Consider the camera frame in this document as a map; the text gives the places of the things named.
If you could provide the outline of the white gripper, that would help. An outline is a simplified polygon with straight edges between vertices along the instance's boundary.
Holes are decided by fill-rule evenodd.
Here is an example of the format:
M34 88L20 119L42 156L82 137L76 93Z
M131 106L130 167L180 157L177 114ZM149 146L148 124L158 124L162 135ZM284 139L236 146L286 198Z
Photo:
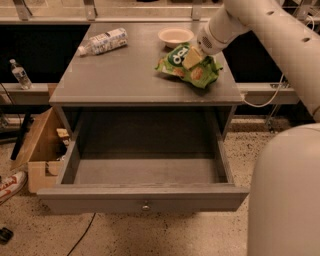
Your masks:
M229 14L215 15L199 31L197 44L206 55L215 55L239 35L240 22L237 19ZM203 58L203 53L197 47L191 46L182 65L189 70L200 63Z

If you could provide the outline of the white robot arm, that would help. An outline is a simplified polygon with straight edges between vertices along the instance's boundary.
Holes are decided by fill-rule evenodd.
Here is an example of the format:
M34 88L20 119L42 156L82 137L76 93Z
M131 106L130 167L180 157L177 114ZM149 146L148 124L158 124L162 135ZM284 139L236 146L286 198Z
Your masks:
M197 33L208 55L251 30L320 119L320 37L281 7L281 0L223 0ZM261 151L248 205L248 256L320 256L320 125L276 135Z

